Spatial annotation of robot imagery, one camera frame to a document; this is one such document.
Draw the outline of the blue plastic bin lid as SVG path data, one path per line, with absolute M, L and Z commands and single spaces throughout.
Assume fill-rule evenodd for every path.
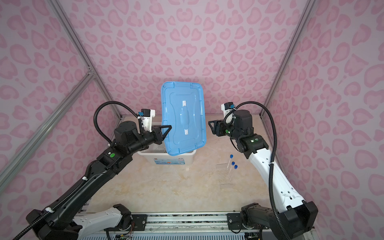
M 165 139 L 169 155 L 178 156 L 206 145 L 207 124 L 202 85 L 165 82 L 161 88 L 161 103 L 162 125 L 172 127 Z

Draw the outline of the white plastic storage bin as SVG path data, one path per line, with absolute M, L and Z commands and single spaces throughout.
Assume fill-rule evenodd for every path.
M 150 145 L 148 149 L 139 151 L 138 154 L 144 157 L 152 165 L 191 165 L 197 150 L 177 156 L 171 156 L 166 151 L 165 144 Z

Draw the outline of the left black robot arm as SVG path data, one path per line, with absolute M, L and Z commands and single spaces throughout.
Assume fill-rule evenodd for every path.
M 172 126 L 156 126 L 140 133 L 135 122 L 126 121 L 115 129 L 115 139 L 96 160 L 89 163 L 84 175 L 67 192 L 44 210 L 32 210 L 26 217 L 28 226 L 16 237 L 19 240 L 33 231 L 40 240 L 79 240 L 101 230 L 132 230 L 134 221 L 122 204 L 96 214 L 77 217 L 83 205 L 132 160 L 133 154 L 152 144 L 160 145 Z

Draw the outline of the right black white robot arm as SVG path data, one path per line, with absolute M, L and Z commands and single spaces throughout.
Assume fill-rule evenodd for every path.
M 210 129 L 213 135 L 228 136 L 236 141 L 240 153 L 267 184 L 271 204 L 269 208 L 257 203 L 243 206 L 241 220 L 229 224 L 230 230 L 258 229 L 262 233 L 264 228 L 268 228 L 278 240 L 292 240 L 309 232 L 319 212 L 315 203 L 306 201 L 276 164 L 275 149 L 255 133 L 250 112 L 237 110 L 230 117 L 230 121 L 210 121 Z

